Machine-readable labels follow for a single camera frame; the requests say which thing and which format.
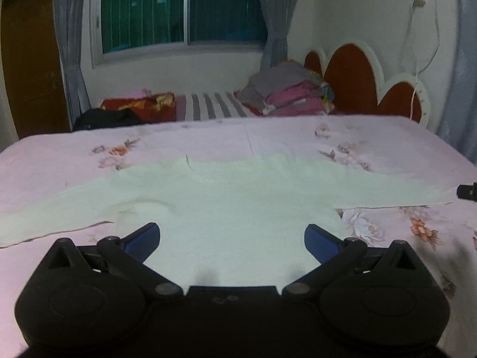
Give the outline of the white knit sweater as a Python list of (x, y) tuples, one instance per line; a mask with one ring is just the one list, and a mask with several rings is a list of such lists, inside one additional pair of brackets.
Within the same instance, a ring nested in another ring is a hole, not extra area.
[(125, 235), (154, 222), (162, 245), (149, 266), (178, 285), (275, 285), (315, 267), (302, 235), (316, 224), (337, 237), (339, 211), (448, 204), (451, 193), (417, 179), (283, 155), (233, 162), (132, 166), (1, 216), (13, 246), (102, 222)]

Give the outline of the striped grey white mattress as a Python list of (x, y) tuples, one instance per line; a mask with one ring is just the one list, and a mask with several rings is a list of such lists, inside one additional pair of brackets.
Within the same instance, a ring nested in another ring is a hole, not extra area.
[(178, 122), (249, 117), (255, 117), (255, 114), (241, 104), (232, 92), (204, 92), (175, 96), (175, 119)]

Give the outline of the window with white frame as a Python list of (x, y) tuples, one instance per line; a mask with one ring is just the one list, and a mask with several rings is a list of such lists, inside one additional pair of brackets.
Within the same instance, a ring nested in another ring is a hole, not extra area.
[(260, 0), (91, 0), (94, 66), (189, 48), (262, 48)]

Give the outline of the grey curtain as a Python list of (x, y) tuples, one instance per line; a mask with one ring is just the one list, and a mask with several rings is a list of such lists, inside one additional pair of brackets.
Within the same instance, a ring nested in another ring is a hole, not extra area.
[(261, 71), (287, 60), (287, 37), (297, 2), (298, 0), (260, 0), (268, 33), (261, 59)]
[(81, 69), (84, 0), (52, 0), (69, 122), (91, 109)]

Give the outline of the pile of folded clothes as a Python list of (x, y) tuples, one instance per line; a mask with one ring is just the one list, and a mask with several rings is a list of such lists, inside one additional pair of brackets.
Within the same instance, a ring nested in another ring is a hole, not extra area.
[(248, 84), (235, 96), (252, 113), (261, 116), (328, 115), (335, 111), (329, 84), (296, 61), (251, 75)]

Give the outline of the grey left curtain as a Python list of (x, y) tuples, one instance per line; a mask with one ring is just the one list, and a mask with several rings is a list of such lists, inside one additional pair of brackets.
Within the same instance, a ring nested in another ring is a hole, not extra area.
[(91, 109), (81, 69), (84, 0), (52, 0), (69, 122)]

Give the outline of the black bag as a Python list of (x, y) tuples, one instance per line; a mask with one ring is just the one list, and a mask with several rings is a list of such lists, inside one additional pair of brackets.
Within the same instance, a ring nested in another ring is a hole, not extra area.
[(80, 115), (74, 122), (73, 131), (114, 129), (144, 124), (131, 109), (103, 110), (94, 108)]

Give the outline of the red white scalloped headboard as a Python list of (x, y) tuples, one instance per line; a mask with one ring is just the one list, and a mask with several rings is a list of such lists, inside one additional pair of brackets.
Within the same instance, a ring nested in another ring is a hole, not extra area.
[(364, 42), (347, 42), (326, 55), (310, 51), (304, 66), (332, 89), (341, 115), (400, 115), (428, 126), (431, 102), (424, 84), (403, 72), (385, 79), (377, 54)]

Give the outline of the grey right curtain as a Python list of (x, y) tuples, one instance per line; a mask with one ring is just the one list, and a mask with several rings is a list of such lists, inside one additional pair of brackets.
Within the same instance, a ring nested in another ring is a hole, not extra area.
[(287, 60), (287, 37), (297, 2), (298, 0), (260, 0), (268, 33), (261, 59), (261, 71)]

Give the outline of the brown wooden wardrobe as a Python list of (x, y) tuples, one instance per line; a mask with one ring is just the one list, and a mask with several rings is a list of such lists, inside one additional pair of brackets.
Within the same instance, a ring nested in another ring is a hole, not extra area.
[(1, 0), (1, 61), (18, 137), (68, 132), (52, 0)]

